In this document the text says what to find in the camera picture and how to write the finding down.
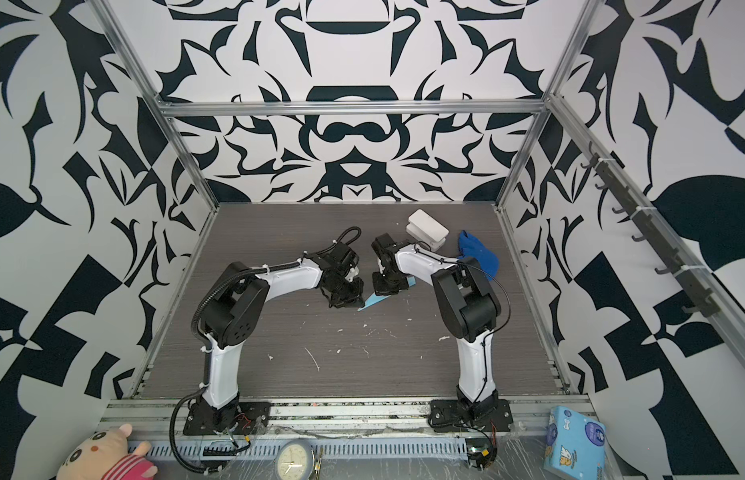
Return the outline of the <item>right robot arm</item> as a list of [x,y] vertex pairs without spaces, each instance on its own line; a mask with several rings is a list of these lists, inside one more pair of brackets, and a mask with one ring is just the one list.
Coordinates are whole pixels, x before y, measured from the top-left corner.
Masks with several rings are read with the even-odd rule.
[[500,331],[502,306],[480,262],[445,257],[414,242],[396,242],[389,234],[372,242],[379,270],[372,274],[378,296],[410,288],[414,277],[434,289],[448,332],[457,340],[460,376],[458,406],[474,418],[488,415],[498,403],[492,343]]

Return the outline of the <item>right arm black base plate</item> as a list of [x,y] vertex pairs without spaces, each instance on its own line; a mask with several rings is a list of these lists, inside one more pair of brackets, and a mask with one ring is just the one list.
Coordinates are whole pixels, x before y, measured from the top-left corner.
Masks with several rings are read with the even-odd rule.
[[508,400],[489,397],[476,406],[468,406],[461,400],[433,400],[427,422],[439,433],[461,432],[478,429],[510,432],[514,423]]

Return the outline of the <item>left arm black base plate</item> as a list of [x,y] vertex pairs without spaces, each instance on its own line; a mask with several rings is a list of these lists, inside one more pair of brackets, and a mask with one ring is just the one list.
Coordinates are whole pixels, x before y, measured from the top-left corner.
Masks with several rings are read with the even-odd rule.
[[270,422],[270,402],[240,402],[237,406],[230,403],[216,409],[204,399],[194,400],[190,410],[184,416],[186,423],[182,433],[186,436],[255,434],[256,430],[268,426]]

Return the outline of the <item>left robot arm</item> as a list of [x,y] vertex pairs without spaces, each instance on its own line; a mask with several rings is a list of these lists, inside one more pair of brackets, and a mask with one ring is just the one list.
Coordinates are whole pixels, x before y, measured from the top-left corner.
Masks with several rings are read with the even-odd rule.
[[204,405],[218,413],[238,402],[238,364],[244,342],[254,333],[264,306],[302,290],[318,290],[330,308],[364,305],[360,256],[346,243],[305,253],[293,262],[260,267],[230,264],[202,298],[192,316],[192,333],[204,344]]

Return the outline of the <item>light blue paper sheet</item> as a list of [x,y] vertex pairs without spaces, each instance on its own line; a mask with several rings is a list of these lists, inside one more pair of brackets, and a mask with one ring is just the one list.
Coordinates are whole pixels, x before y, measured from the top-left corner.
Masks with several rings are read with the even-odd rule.
[[[408,286],[413,287],[417,283],[416,278],[414,276],[408,276]],[[372,294],[365,302],[364,305],[360,308],[358,308],[358,311],[362,311],[366,308],[370,308],[382,301],[387,300],[390,298],[390,295],[378,295],[378,294]]]

